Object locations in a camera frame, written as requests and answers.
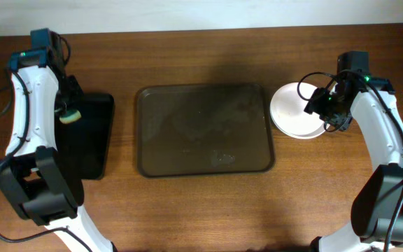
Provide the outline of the green yellow sponge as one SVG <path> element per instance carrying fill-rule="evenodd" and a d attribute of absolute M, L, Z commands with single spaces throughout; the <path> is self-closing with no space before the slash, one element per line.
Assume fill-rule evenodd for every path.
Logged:
<path fill-rule="evenodd" d="M 71 110 L 66 111 L 63 115 L 61 115 L 59 117 L 59 121 L 62 124 L 67 125 L 67 124 L 71 124 L 71 123 L 74 123 L 74 122 L 80 120 L 81 117 L 82 117 L 82 115 L 79 110 L 71 109 Z"/>

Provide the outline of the white plate top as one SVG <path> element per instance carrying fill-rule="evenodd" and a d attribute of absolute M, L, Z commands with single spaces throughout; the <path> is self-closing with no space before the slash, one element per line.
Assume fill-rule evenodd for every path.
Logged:
<path fill-rule="evenodd" d="M 273 94 L 269 106 L 271 119 L 273 121 L 276 116 L 295 117 L 309 115 L 304 112 L 304 108 L 308 102 L 299 96 L 297 87 L 298 83 L 288 83 L 280 87 Z M 315 113 L 310 116 L 319 118 Z"/>

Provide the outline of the white plate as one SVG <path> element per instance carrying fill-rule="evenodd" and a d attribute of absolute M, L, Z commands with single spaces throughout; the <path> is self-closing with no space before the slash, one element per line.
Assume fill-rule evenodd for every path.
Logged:
<path fill-rule="evenodd" d="M 282 133 L 296 139 L 312 139 L 325 132 L 323 121 L 312 115 L 274 118 L 275 126 Z"/>
<path fill-rule="evenodd" d="M 276 116 L 295 117 L 309 115 L 304 112 L 304 108 L 308 102 L 299 96 L 297 87 L 298 83 L 288 83 L 280 87 L 273 94 L 269 106 L 271 119 L 273 121 Z M 310 116 L 319 118 L 315 113 Z"/>

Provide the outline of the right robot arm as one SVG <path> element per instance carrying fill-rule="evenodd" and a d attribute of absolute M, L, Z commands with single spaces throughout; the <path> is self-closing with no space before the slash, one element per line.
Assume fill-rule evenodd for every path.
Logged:
<path fill-rule="evenodd" d="M 316 237 L 310 251 L 389 251 L 403 247 L 403 122 L 395 89 L 371 75 L 367 52 L 337 59 L 337 73 L 306 99 L 305 113 L 318 114 L 327 132 L 356 121 L 373 173 L 354 199 L 351 220 L 333 234 Z"/>

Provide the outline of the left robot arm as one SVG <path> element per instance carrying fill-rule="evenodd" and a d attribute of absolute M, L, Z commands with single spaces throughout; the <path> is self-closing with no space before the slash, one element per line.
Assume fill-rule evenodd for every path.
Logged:
<path fill-rule="evenodd" d="M 8 62 L 13 128 L 0 159 L 0 191 L 16 214 L 55 233 L 71 251 L 114 251 L 87 213 L 83 181 L 105 172 L 115 102 L 84 93 L 65 71 L 71 49 L 50 29 Z"/>

